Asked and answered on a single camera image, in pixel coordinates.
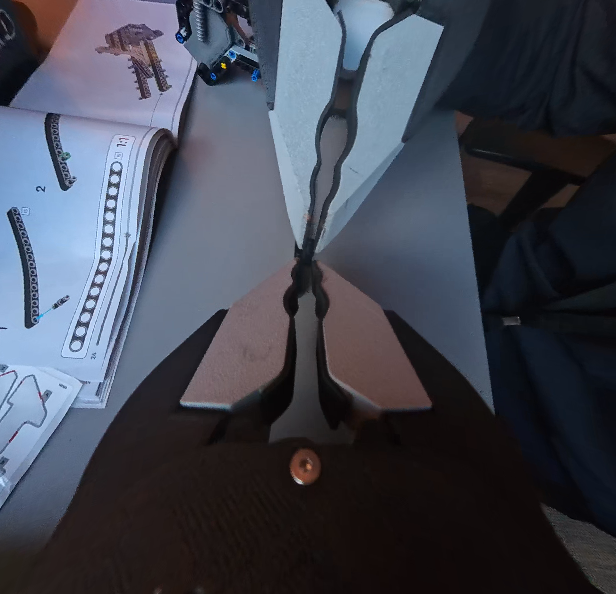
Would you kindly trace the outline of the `person's dark blue clothing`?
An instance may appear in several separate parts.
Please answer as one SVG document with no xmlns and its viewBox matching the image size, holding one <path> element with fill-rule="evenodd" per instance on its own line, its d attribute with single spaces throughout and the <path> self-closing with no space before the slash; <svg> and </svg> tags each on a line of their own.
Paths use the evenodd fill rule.
<svg viewBox="0 0 616 594">
<path fill-rule="evenodd" d="M 439 106 L 615 133 L 615 0 L 491 0 Z M 495 411 L 542 501 L 615 536 L 615 156 L 507 234 L 469 209 Z"/>
</svg>

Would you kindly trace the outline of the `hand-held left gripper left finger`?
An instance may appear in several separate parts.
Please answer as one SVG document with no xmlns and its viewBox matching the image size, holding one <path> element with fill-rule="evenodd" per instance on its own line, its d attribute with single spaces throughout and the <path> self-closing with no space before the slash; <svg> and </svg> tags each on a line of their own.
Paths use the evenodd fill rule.
<svg viewBox="0 0 616 594">
<path fill-rule="evenodd" d="M 181 406 L 258 411 L 271 425 L 293 398 L 296 365 L 296 261 L 260 282 L 228 310 Z"/>
</svg>

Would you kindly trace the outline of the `partly built lego model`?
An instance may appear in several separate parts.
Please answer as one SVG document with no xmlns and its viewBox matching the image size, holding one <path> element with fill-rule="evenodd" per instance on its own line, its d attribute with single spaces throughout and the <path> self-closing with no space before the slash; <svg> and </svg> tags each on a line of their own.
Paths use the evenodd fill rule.
<svg viewBox="0 0 616 594">
<path fill-rule="evenodd" d="M 249 0 L 177 0 L 175 9 L 175 38 L 195 59 L 205 84 L 218 85 L 237 71 L 260 80 Z"/>
</svg>

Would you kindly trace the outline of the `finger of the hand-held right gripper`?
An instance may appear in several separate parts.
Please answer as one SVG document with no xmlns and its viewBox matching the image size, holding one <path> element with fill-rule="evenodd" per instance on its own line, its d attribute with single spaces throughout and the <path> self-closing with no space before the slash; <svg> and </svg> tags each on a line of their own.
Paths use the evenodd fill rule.
<svg viewBox="0 0 616 594">
<path fill-rule="evenodd" d="M 341 232 L 458 74 L 490 0 L 377 0 L 393 16 L 375 28 L 346 110 L 347 138 L 333 169 L 313 248 Z"/>
<path fill-rule="evenodd" d="M 346 42 L 327 0 L 249 0 L 269 121 L 297 247 L 312 246 L 320 139 L 335 103 Z"/>
</svg>

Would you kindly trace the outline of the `black lego set box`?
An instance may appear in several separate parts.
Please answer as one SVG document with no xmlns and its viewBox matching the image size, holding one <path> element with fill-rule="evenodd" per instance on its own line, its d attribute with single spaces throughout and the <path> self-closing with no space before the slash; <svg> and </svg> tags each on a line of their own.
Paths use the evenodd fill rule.
<svg viewBox="0 0 616 594">
<path fill-rule="evenodd" d="M 23 3 L 1 0 L 1 106 L 9 106 L 38 68 L 38 26 Z"/>
</svg>

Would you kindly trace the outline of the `lego sticker sheet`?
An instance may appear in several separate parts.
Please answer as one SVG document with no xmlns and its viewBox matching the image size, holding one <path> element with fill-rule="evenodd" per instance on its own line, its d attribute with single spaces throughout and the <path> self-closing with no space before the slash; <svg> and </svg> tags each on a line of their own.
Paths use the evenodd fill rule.
<svg viewBox="0 0 616 594">
<path fill-rule="evenodd" d="M 57 429 L 82 385 L 53 368 L 1 364 L 1 505 Z"/>
</svg>

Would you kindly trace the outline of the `open lego instruction booklet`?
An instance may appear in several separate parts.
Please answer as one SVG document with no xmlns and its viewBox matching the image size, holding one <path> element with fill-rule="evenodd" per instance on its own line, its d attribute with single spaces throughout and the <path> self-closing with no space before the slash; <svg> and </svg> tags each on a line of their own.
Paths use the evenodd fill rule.
<svg viewBox="0 0 616 594">
<path fill-rule="evenodd" d="M 1 363 L 82 382 L 104 408 L 138 296 L 159 181 L 196 63 L 175 5 L 78 0 L 1 107 Z"/>
</svg>

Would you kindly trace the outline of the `black office chair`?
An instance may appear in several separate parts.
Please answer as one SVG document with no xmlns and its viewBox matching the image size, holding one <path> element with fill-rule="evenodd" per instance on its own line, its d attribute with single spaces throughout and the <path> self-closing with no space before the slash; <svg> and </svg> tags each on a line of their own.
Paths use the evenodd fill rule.
<svg viewBox="0 0 616 594">
<path fill-rule="evenodd" d="M 615 135 L 552 137 L 475 118 L 458 137 L 474 251 L 501 245 L 545 208 L 564 206 L 615 156 Z"/>
</svg>

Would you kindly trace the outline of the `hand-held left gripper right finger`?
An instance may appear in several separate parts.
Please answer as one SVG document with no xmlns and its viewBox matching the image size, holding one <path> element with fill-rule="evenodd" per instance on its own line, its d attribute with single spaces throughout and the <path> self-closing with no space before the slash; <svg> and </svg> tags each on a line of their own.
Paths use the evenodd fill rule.
<svg viewBox="0 0 616 594">
<path fill-rule="evenodd" d="M 319 402 L 330 428 L 432 408 L 379 304 L 319 261 L 312 264 L 312 291 Z"/>
</svg>

